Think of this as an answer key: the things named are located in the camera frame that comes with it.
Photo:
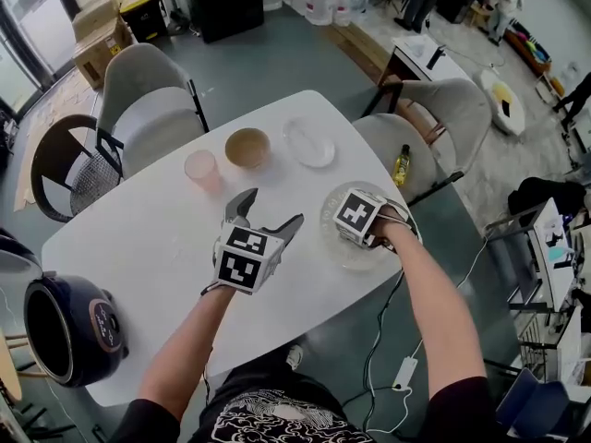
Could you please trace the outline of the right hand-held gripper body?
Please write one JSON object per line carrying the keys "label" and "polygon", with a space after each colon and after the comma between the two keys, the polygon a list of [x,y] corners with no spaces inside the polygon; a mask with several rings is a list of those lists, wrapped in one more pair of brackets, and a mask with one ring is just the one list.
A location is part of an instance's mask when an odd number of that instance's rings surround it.
{"label": "right hand-held gripper body", "polygon": [[403,206],[393,199],[359,188],[350,188],[333,215],[339,235],[364,249],[378,247],[394,251],[381,230],[386,223],[403,224]]}

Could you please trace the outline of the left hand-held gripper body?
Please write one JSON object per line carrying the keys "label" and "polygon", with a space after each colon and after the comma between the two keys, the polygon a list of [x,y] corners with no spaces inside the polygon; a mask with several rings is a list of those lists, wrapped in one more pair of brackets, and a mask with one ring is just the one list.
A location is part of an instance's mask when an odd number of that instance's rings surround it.
{"label": "left hand-held gripper body", "polygon": [[253,294],[275,272],[284,247],[278,237],[225,222],[216,248],[214,281]]}

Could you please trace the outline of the round steamer plate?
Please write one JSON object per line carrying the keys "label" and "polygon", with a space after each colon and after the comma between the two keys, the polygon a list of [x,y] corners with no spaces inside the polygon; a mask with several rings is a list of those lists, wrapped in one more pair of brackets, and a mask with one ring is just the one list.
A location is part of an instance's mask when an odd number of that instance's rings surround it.
{"label": "round steamer plate", "polygon": [[[354,271],[366,271],[374,269],[386,256],[395,251],[390,251],[383,247],[375,249],[364,249],[350,241],[343,239],[335,226],[333,215],[336,213],[338,207],[341,205],[346,192],[350,188],[359,188],[368,191],[372,194],[390,198],[383,189],[365,181],[352,181],[341,184],[333,189],[333,191],[326,197],[324,204],[320,209],[320,236],[324,241],[327,251],[335,263],[343,266],[346,269]],[[415,237],[419,237],[420,233],[417,229],[416,222],[412,215],[406,209],[405,204],[395,199],[394,201],[403,206],[403,222],[405,222]]]}

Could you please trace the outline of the person's right forearm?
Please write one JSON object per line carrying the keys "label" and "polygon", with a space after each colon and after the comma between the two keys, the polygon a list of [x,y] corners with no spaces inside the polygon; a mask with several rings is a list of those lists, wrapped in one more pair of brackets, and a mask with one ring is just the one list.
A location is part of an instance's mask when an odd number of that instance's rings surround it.
{"label": "person's right forearm", "polygon": [[486,375],[475,323],[450,278],[412,233],[395,248],[428,363],[428,391]]}

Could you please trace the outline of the beige bowl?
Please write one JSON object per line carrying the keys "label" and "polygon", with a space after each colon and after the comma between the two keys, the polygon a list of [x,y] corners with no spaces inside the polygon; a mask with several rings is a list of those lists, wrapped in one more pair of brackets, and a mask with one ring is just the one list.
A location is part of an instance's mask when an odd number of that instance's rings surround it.
{"label": "beige bowl", "polygon": [[225,143],[225,156],[234,166],[252,170],[261,167],[271,153],[268,136],[260,129],[245,127],[236,130]]}

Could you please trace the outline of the clear glass plate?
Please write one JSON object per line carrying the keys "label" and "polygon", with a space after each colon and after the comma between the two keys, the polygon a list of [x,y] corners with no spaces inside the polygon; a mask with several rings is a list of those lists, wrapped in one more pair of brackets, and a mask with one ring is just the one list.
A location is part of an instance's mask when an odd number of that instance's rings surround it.
{"label": "clear glass plate", "polygon": [[309,168],[324,168],[334,160],[334,142],[311,127],[304,118],[297,117],[285,123],[283,140],[292,156]]}

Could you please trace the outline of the person's black trousers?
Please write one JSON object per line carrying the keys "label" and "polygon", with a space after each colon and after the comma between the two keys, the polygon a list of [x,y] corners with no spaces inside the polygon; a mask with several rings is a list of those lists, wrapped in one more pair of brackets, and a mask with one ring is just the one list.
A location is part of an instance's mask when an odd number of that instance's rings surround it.
{"label": "person's black trousers", "polygon": [[282,372],[291,371],[292,367],[287,364],[287,357],[292,349],[293,344],[285,344],[268,353],[265,353],[258,358],[251,360],[234,368],[225,381],[224,385],[241,377],[250,377],[258,375],[275,375]]}

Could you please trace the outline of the grey upholstered chair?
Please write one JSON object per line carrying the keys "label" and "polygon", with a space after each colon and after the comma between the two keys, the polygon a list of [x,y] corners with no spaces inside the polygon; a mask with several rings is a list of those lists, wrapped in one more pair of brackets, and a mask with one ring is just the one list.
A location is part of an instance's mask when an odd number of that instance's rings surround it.
{"label": "grey upholstered chair", "polygon": [[108,64],[96,149],[127,179],[210,131],[194,82],[149,43]]}
{"label": "grey upholstered chair", "polygon": [[[395,112],[400,100],[416,102],[427,109],[450,135],[455,166],[447,177],[442,176],[428,143],[410,122]],[[472,167],[490,125],[491,110],[486,95],[473,82],[462,78],[388,82],[378,88],[361,117],[353,123],[389,174],[394,172],[403,146],[410,148],[409,172],[398,187],[409,206],[463,178]]]}

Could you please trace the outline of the person's black printed T-shirt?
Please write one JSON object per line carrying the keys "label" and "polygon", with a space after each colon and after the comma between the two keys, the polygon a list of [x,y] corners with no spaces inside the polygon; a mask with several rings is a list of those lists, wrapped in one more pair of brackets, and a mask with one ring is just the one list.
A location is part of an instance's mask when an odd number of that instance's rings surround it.
{"label": "person's black printed T-shirt", "polygon": [[[180,423],[162,406],[137,399],[108,443],[177,443]],[[483,377],[440,390],[429,401],[417,443],[506,443]],[[300,381],[265,389],[232,386],[204,409],[187,443],[377,443],[351,424],[326,389]]]}

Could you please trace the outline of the dark rice cooker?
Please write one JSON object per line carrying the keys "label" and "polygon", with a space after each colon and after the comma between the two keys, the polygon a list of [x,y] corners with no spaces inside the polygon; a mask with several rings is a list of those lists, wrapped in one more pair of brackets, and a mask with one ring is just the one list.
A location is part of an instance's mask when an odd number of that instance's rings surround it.
{"label": "dark rice cooker", "polygon": [[0,228],[0,277],[41,281],[68,325],[73,374],[64,387],[79,388],[110,377],[128,356],[126,337],[109,292],[72,275],[44,271],[41,262],[7,230]]}

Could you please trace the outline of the large black cabinet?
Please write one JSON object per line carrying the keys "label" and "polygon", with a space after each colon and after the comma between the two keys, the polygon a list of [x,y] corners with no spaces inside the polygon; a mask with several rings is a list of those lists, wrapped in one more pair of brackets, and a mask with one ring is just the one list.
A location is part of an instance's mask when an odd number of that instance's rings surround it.
{"label": "large black cabinet", "polygon": [[202,40],[217,42],[262,26],[263,0],[190,0],[190,15]]}

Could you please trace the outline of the large cardboard box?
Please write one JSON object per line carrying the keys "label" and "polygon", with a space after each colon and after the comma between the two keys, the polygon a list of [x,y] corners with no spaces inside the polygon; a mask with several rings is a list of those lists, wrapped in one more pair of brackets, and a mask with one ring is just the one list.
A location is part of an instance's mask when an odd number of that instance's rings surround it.
{"label": "large cardboard box", "polygon": [[73,61],[90,87],[97,90],[111,60],[132,44],[126,23],[120,17],[112,18],[76,44]]}

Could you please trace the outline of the black bin yellow lid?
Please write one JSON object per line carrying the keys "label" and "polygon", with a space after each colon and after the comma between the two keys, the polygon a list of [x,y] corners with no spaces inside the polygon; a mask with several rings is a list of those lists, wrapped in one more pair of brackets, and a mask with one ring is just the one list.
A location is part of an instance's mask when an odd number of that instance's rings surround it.
{"label": "black bin yellow lid", "polygon": [[161,0],[123,0],[119,13],[137,42],[151,42],[168,35]]}

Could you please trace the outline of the small cardboard box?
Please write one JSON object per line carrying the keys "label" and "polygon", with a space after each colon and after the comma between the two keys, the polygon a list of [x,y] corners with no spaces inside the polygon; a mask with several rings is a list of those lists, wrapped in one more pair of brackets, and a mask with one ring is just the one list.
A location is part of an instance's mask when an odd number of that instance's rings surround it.
{"label": "small cardboard box", "polygon": [[72,21],[76,42],[81,42],[118,15],[117,0],[92,0],[76,14]]}

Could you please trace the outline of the glass double door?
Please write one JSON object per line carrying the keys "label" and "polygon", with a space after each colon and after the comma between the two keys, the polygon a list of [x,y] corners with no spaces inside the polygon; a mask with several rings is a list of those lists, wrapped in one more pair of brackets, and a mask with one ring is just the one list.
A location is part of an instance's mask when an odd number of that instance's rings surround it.
{"label": "glass double door", "polygon": [[61,0],[0,0],[0,107],[22,115],[74,64]]}

